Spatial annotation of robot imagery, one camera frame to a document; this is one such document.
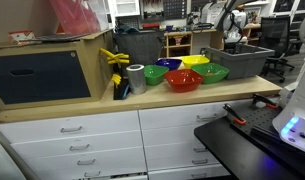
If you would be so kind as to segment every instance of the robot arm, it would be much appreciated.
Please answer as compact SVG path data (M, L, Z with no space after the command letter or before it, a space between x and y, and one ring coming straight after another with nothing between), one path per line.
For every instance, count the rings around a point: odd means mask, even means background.
M245 4L248 2L252 2L252 1L255 1L255 0L228 0L225 3L223 10L217 17L217 19L214 23L214 28L218 31L227 30L227 29L225 29L224 24L225 24L225 22L230 21L229 19L230 19L230 14L232 13L232 11L234 9L236 9L236 7L238 7L239 5Z
M217 17L214 27L218 31L224 31L224 43L231 44L232 49L235 43L246 41L242 37L242 28L246 25L247 16L245 12L239 12L237 6L253 0L229 0L225 3L223 10Z

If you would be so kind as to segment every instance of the white drawer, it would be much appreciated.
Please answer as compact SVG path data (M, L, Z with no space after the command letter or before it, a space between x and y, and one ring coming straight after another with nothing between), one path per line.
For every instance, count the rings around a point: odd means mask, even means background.
M23 158L41 158L112 149L141 147L140 131L11 144Z
M97 169L104 175L146 172L143 147L28 159L34 172Z
M137 111L0 124L10 143L140 130Z
M198 139L194 136L194 129L200 125L171 127L162 129L143 130L144 146L161 144L172 144L182 142L195 142Z
M113 180L148 180L148 176L147 175L138 175L138 176L129 176L129 177L120 177L120 178L113 177Z
M118 169L118 172L121 174L127 174L131 171L137 171L142 168L139 168L141 163L138 163L136 168L123 168ZM42 171L37 172L37 175L42 180L69 180L69 179L92 179L96 177L106 177L114 173L113 169L100 170L98 168L88 168L86 171L74 169L62 169L56 171Z
M148 170L162 170L219 163L198 142L145 147Z
M165 127L201 125L225 116L227 114L223 109L225 103L237 105L246 102L250 102L250 100L140 110L141 128L146 130Z
M220 164L149 172L149 180L187 180L229 175Z

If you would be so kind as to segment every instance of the drawer handle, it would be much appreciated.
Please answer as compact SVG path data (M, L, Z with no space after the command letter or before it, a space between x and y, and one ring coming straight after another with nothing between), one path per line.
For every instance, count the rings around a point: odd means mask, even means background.
M34 75L34 71L32 69L19 69L19 70L12 70L11 71L12 76L31 76Z
M196 153L201 153L201 152L207 152L208 149L207 148L193 148L193 151Z
M197 122L210 121L210 120L213 120L213 119L215 119L217 117L218 117L217 114L213 114L213 116L211 116L211 117L204 117L204 118L201 118L200 115L197 115L196 116L196 121Z
M87 144L85 146L70 146L70 151L81 151L81 150L86 150L87 148L90 147L90 144Z
M197 161L192 160L192 163L193 163L194 165L203 165L203 164L208 163L208 159L197 160Z
M192 179L202 179L202 178L206 178L206 173L202 173L202 174L191 174Z
M97 177L100 176L101 171L97 172L97 173L84 173L84 177Z
M77 165L91 165L91 164L94 164L95 162L95 159L93 160L89 160L89 161L78 161Z
M82 126L78 127L78 128L69 128L69 129L66 129L66 128L62 128L60 130L61 133L66 133L66 132L77 132L77 131L81 131L82 129Z

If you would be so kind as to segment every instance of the white cabinet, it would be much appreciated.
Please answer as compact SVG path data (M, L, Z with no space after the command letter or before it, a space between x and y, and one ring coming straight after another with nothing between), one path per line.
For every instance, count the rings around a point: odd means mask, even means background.
M305 14L305 0L270 0L260 13L261 16L290 16L291 22L298 14Z
M140 15L139 0L109 0L108 3L114 17Z
M42 180L147 171L137 111L0 124L0 131Z
M13 149L41 179L122 177L196 179L227 175L194 136L226 115L226 101L0 124Z
M224 104L250 100L140 110L149 179L198 179L229 173L194 136L194 129L226 116Z

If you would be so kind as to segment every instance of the bowl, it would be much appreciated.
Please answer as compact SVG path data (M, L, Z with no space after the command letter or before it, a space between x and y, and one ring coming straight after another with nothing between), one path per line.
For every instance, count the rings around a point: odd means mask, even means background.
M155 65L169 68L170 71L177 70L182 63L181 59L159 59Z
M164 74L169 68L157 65L144 66L144 76L147 85L155 86L160 84L164 79Z
M194 56L184 56L182 57L182 61L184 66L187 69L191 69L191 66L197 65L197 64L205 64L210 62L210 60L204 56L201 55L194 55Z
M191 69L204 77L202 84L217 83L230 72L228 68L215 63L198 64L192 66Z
M203 76L191 69L180 69L165 73L165 79L175 92L195 90L203 81Z

